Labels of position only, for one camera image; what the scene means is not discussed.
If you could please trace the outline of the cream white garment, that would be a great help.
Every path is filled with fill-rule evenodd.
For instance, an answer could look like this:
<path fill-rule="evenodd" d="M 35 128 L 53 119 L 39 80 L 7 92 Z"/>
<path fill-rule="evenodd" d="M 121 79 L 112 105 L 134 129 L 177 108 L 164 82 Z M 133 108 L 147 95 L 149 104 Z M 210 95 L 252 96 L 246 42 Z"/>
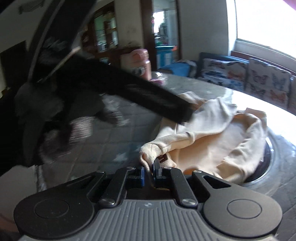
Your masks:
<path fill-rule="evenodd" d="M 200 170 L 236 184 L 253 175 L 264 156 L 266 113 L 238 111 L 222 97 L 206 100 L 193 92 L 179 97 L 192 104 L 192 118 L 182 125 L 162 119 L 156 138 L 139 151 L 146 171 L 158 160 L 162 168 L 178 168 L 187 175 Z"/>

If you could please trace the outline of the dark wooden cabinet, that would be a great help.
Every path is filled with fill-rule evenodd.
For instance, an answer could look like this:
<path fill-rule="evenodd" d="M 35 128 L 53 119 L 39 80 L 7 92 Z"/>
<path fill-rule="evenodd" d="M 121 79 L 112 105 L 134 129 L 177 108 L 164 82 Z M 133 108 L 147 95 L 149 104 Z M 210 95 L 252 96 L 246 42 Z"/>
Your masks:
<path fill-rule="evenodd" d="M 121 67 L 144 47 L 140 1 L 97 1 L 82 35 L 86 51 Z"/>

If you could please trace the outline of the blue sofa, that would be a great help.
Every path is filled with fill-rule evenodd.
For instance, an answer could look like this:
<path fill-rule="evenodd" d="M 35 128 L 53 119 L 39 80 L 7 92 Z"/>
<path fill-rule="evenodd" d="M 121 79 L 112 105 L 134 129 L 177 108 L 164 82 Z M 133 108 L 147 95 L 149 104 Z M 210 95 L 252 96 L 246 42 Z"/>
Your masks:
<path fill-rule="evenodd" d="M 203 67 L 203 59 L 210 58 L 215 60 L 223 60 L 223 61 L 240 61 L 249 64 L 249 59 L 253 58 L 256 60 L 263 61 L 261 59 L 258 59 L 254 56 L 248 57 L 247 59 L 241 59 L 236 56 L 223 56 L 223 55 L 217 55 L 217 54 L 211 54 L 211 53 L 200 53 L 199 60 L 193 61 L 193 60 L 179 60 L 175 63 L 172 63 L 170 65 L 163 66 L 159 69 L 160 72 L 165 72 L 173 75 L 178 75 L 182 77 L 189 77 L 189 78 L 197 78 L 199 80 L 201 79 L 201 69 Z M 292 81 L 290 86 L 290 94 L 288 97 L 288 107 L 285 109 L 286 111 L 289 111 L 292 114 L 295 114 L 295 73 L 292 73 L 289 70 L 286 70 L 291 73 L 292 75 Z"/>

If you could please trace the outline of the pink cartoon water bottle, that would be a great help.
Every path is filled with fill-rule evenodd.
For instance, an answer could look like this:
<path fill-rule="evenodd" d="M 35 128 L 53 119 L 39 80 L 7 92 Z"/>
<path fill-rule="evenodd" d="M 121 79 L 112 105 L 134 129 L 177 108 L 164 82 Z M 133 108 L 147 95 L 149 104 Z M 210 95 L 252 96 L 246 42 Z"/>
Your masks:
<path fill-rule="evenodd" d="M 121 56 L 121 68 L 145 80 L 152 79 L 151 62 L 147 49 L 136 49 Z"/>

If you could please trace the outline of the left butterfly cushion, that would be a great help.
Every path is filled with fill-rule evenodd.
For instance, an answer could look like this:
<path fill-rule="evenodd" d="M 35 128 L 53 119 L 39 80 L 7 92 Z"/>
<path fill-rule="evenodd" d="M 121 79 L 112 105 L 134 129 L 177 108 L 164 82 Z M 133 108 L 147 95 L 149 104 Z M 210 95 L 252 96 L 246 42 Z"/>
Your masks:
<path fill-rule="evenodd" d="M 203 59 L 201 79 L 223 87 L 243 92 L 248 64 L 240 61 Z"/>

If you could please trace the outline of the butterfly cushion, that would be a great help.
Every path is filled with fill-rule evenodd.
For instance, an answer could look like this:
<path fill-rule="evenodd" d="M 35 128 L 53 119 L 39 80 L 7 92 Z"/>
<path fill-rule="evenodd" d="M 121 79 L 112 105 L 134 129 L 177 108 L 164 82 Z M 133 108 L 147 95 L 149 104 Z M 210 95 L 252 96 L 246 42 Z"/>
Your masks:
<path fill-rule="evenodd" d="M 248 64 L 240 61 L 203 59 L 201 79 L 223 87 L 243 92 Z"/>
<path fill-rule="evenodd" d="M 253 58 L 249 59 L 245 92 L 287 109 L 292 75 L 290 72 Z"/>

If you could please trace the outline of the right butterfly cushion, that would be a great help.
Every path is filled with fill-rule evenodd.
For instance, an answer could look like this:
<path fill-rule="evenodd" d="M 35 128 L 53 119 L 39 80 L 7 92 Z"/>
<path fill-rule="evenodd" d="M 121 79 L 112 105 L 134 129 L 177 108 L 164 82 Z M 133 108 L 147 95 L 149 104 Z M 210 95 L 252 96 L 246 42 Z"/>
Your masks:
<path fill-rule="evenodd" d="M 253 58 L 249 59 L 245 92 L 287 109 L 292 75 L 290 72 Z"/>

